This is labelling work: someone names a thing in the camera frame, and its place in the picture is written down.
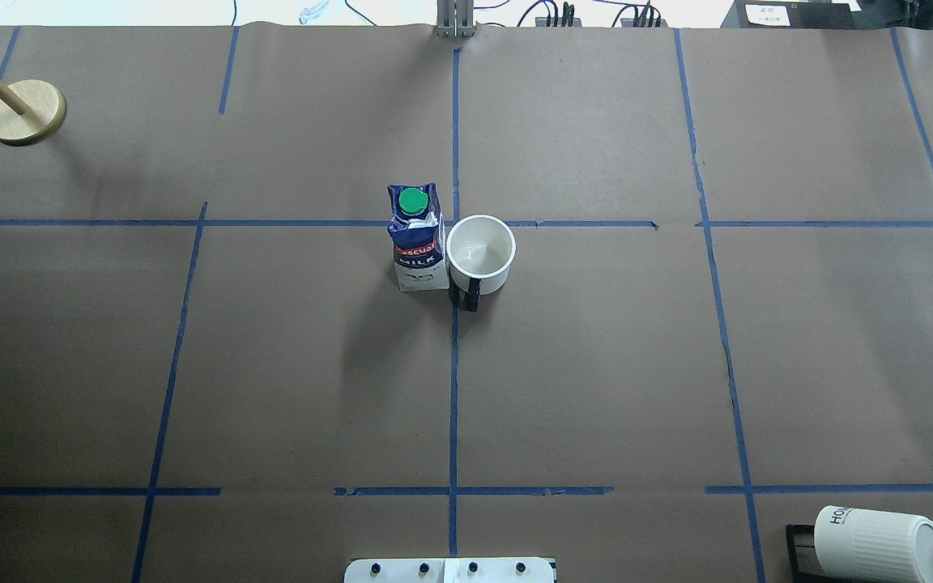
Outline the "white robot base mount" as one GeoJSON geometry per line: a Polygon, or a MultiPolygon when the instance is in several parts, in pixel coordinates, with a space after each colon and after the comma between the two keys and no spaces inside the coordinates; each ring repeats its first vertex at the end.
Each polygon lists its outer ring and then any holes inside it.
{"type": "Polygon", "coordinates": [[[537,556],[371,558],[349,562],[344,582],[556,582],[555,560],[537,556]]]}

